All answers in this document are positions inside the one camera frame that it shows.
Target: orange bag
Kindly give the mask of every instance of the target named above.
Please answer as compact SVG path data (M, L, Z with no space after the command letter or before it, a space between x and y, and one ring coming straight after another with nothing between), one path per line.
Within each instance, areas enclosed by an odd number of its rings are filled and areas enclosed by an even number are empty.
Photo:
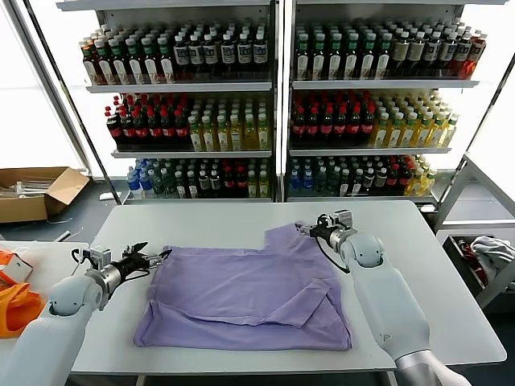
M19 336L41 314L45 301L30 292L29 286L28 283L0 286L0 338Z

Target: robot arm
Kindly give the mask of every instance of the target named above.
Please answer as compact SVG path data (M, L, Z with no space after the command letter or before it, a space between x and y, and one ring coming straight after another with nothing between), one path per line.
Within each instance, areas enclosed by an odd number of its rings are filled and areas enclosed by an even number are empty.
M379 239L352 229L350 211L321 216L317 225L301 227L301 233L322 238L340 254L352 274L373 337L409 384L470 385L435 358L429 345L429 323L404 277L389 263Z
M84 251L84 256L98 270L88 269L85 276L66 277L54 285L43 312L29 323L9 359L2 363L0 385L64 385L93 312L104 309L114 290L130 280L127 277L132 272L149 272L148 269L160 265L170 252L144 255L139 251L145 245L128 247L120 261L111 263L108 263L109 250Z

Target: cardboard box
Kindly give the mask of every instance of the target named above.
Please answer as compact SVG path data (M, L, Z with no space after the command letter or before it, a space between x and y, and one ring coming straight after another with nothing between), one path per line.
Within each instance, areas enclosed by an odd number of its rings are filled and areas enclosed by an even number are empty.
M9 187L20 180L55 179L43 196L0 199L0 223L46 220L63 211L89 181L69 167L0 169L0 185Z

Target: lavender cloth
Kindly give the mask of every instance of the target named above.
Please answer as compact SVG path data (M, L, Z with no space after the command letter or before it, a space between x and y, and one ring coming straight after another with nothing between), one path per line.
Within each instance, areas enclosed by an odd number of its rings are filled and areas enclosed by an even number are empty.
M150 285L137 346L351 347L334 269L294 224L267 231L262 250L172 248Z

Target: gray floor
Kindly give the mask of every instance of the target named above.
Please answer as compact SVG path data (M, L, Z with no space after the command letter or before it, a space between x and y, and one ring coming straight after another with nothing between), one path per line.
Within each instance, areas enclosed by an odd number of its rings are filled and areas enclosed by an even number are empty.
M126 194L125 182L117 183L117 189ZM115 206L113 200L99 201L100 193L106 192L104 183L89 184L59 216L49 221L26 224L0 224L0 235L7 240L41 240L53 241L65 231L70 231L70 241L91 243L104 223L107 215ZM486 220L509 219L509 213L478 183L471 183L463 191L456 203L449 220ZM478 232L453 231L455 234L485 234L492 231ZM437 235L444 242L449 232ZM515 230L496 230L495 235L515 243ZM508 386L515 383L515 318L513 314L488 315L488 319L508 352L508 360L492 366L478 366L456 369L464 374L474 386ZM68 386L134 386L133 376L73 376ZM192 376L192 377L149 377L146 386L196 386L201 384L237 385L255 384L275 385L331 385L331 386L369 386L380 384L374 374L324 374L309 376Z

